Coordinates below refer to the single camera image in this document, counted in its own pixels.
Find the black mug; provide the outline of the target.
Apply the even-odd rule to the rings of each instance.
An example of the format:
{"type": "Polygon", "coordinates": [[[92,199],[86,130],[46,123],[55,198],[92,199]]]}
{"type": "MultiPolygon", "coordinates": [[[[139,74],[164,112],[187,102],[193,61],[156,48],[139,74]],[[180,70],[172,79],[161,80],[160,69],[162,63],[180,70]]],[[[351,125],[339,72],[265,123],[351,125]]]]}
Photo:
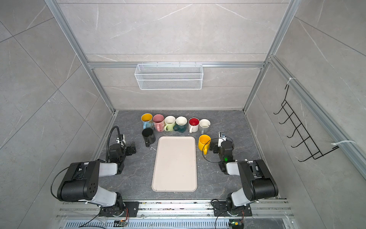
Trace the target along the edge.
{"type": "Polygon", "coordinates": [[[156,138],[154,135],[154,130],[151,128],[146,128],[142,131],[142,136],[144,138],[145,146],[148,148],[151,144],[155,143],[156,138]]]}

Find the grey mug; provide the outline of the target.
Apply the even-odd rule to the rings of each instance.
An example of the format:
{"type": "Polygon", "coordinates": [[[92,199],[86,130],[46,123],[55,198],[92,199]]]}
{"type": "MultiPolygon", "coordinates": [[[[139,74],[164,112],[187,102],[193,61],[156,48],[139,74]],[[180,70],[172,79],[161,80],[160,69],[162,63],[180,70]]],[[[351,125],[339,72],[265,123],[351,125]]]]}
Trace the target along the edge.
{"type": "Polygon", "coordinates": [[[208,119],[201,119],[199,122],[199,131],[202,135],[207,134],[211,122],[208,119]]]}

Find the white mug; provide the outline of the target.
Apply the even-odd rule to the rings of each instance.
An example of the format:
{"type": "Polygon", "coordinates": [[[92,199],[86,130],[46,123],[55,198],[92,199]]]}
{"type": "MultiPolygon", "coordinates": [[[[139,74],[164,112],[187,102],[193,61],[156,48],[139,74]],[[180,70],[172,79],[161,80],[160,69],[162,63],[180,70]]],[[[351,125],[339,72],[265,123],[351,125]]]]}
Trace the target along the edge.
{"type": "Polygon", "coordinates": [[[188,121],[189,133],[195,133],[199,130],[200,120],[198,118],[192,117],[188,121]]]}

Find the blue mug yellow inside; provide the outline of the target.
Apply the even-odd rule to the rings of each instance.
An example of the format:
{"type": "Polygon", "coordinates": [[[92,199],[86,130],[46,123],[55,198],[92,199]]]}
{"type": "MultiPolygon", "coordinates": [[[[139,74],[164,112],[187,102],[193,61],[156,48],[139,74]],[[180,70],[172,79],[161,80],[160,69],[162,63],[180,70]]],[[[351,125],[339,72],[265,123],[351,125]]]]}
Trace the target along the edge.
{"type": "Polygon", "coordinates": [[[153,115],[150,113],[145,113],[141,116],[143,122],[143,129],[151,128],[154,129],[153,115]]]}

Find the pink ghost print mug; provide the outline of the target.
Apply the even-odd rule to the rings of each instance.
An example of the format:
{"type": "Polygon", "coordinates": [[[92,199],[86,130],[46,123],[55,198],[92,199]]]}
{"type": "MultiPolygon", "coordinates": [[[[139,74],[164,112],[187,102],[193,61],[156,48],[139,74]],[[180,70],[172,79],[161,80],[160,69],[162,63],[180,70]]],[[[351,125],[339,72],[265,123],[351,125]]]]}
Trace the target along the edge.
{"type": "Polygon", "coordinates": [[[165,117],[162,114],[154,115],[152,121],[157,132],[163,132],[165,130],[165,117]]]}

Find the dark green mug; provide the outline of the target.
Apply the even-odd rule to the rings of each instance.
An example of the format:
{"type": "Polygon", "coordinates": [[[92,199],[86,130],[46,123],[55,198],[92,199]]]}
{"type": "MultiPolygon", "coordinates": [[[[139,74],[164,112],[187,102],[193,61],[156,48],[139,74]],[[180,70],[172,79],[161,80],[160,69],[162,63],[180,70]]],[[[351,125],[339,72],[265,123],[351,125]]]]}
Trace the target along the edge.
{"type": "Polygon", "coordinates": [[[178,131],[179,133],[184,133],[187,130],[187,118],[184,116],[180,116],[176,118],[175,126],[173,127],[174,131],[178,131]]]}

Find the light green mug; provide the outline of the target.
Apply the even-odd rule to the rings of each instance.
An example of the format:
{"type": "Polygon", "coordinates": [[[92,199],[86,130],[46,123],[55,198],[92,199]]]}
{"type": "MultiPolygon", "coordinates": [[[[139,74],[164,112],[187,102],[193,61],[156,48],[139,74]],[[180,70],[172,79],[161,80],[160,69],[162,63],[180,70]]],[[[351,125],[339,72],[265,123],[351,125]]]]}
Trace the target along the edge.
{"type": "Polygon", "coordinates": [[[166,132],[172,132],[172,131],[174,131],[174,126],[176,124],[175,121],[176,121],[176,118],[174,116],[172,116],[172,115],[167,116],[165,118],[165,127],[164,127],[164,130],[166,132]]]}

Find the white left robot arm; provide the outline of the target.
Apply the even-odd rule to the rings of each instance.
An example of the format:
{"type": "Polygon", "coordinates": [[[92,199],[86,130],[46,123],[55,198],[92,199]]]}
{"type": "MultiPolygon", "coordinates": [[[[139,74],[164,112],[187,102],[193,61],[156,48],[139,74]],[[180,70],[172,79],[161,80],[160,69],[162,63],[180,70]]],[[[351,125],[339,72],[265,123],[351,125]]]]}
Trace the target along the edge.
{"type": "Polygon", "coordinates": [[[99,186],[99,178],[119,175],[127,156],[136,153],[135,144],[126,144],[118,126],[109,132],[105,160],[71,163],[61,181],[57,194],[51,195],[63,202],[84,202],[100,207],[98,216],[129,217],[128,207],[118,192],[99,186]]]}

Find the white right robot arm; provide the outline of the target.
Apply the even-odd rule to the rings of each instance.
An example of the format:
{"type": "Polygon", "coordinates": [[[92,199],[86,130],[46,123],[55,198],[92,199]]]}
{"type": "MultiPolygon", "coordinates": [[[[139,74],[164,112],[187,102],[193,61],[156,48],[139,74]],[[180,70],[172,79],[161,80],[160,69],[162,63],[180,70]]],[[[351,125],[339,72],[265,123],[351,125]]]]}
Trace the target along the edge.
{"type": "Polygon", "coordinates": [[[233,158],[234,143],[217,138],[200,144],[202,155],[209,150],[217,153],[220,161],[216,162],[220,170],[226,175],[239,176],[242,187],[230,193],[226,198],[226,211],[237,214],[239,209],[260,199],[274,198],[278,195],[278,186],[271,175],[264,160],[236,161],[233,158]]]}

